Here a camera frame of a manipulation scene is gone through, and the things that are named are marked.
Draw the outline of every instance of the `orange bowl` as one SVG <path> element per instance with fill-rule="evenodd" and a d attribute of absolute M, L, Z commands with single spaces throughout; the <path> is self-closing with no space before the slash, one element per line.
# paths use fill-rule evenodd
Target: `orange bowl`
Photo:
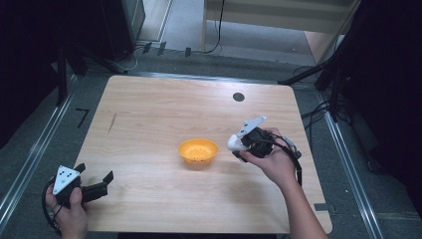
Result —
<path fill-rule="evenodd" d="M 188 139 L 179 145 L 179 153 L 187 163 L 210 163 L 217 151 L 217 144 L 206 138 Z"/>

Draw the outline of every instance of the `right hand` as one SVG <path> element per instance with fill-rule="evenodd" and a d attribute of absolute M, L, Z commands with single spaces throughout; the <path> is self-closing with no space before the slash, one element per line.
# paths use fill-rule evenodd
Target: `right hand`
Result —
<path fill-rule="evenodd" d="M 263 128 L 263 130 L 281 136 L 275 127 Z M 276 143 L 286 146 L 286 143 L 279 138 L 275 138 Z M 252 164 L 260 167 L 264 173 L 274 181 L 282 190 L 296 180 L 296 169 L 290 157 L 278 146 L 274 146 L 273 151 L 265 158 L 254 156 L 249 151 L 241 151 L 240 154 Z"/>

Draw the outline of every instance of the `wire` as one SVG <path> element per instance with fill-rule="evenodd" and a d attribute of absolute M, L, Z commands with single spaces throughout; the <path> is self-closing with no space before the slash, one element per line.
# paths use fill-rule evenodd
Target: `wire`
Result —
<path fill-rule="evenodd" d="M 131 67 L 131 68 L 124 68 L 121 65 L 119 65 L 117 62 L 113 62 L 113 63 L 116 66 L 118 66 L 119 68 L 121 68 L 122 70 L 124 70 L 124 71 L 131 71 L 131 70 L 135 69 L 137 67 L 137 56 L 136 56 L 136 52 L 139 51 L 140 49 L 143 49 L 143 48 L 140 47 L 140 48 L 137 48 L 136 50 L 133 51 L 133 57 L 134 57 L 134 60 L 135 60 L 135 64 L 134 64 L 133 67 Z"/>
<path fill-rule="evenodd" d="M 54 176 L 52 179 L 50 179 L 47 182 L 47 184 L 44 186 L 43 195 L 41 195 L 41 204 L 43 205 L 43 212 L 44 212 L 44 216 L 46 217 L 47 222 L 49 223 L 49 225 L 53 228 L 53 230 L 58 235 L 62 236 L 62 232 L 60 231 L 59 225 L 54 221 L 54 218 L 59 213 L 59 211 L 62 209 L 62 206 L 60 207 L 59 211 L 57 213 L 55 213 L 53 219 L 50 217 L 50 214 L 47 211 L 47 203 L 46 203 L 47 190 L 49 189 L 49 186 L 55 182 L 55 180 L 56 180 L 56 176 Z"/>
<path fill-rule="evenodd" d="M 217 44 L 215 45 L 215 47 L 212 50 L 210 50 L 208 52 L 204 52 L 204 54 L 209 54 L 209 53 L 214 52 L 214 50 L 220 45 L 220 39 L 221 39 L 221 21 L 223 20 L 223 11 L 224 11 L 224 3 L 225 2 L 226 1 L 223 0 L 223 2 L 221 4 L 220 22 L 218 24 L 218 41 L 217 41 Z"/>

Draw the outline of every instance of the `left hand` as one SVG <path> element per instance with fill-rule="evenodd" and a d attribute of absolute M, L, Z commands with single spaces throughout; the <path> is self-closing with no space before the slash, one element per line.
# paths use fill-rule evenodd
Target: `left hand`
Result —
<path fill-rule="evenodd" d="M 82 202 L 82 191 L 75 187 L 71 194 L 71 208 L 58 204 L 53 195 L 54 184 L 50 185 L 46 193 L 46 202 L 56 215 L 56 222 L 60 226 L 62 238 L 85 238 L 88 233 L 88 217 Z"/>

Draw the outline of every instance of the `table top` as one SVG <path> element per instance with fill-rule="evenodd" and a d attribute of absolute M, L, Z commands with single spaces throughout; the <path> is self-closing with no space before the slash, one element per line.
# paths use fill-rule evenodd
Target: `table top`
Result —
<path fill-rule="evenodd" d="M 243 101 L 233 96 L 241 93 Z M 76 164 L 84 185 L 113 171 L 108 195 L 91 202 L 90 231 L 288 233 L 280 189 L 226 142 L 244 120 L 266 116 L 303 156 L 303 188 L 312 209 L 324 204 L 293 90 L 286 86 L 114 76 Z M 215 141 L 210 164 L 187 164 L 178 154 L 189 138 Z M 316 211 L 325 232 L 326 210 Z"/>

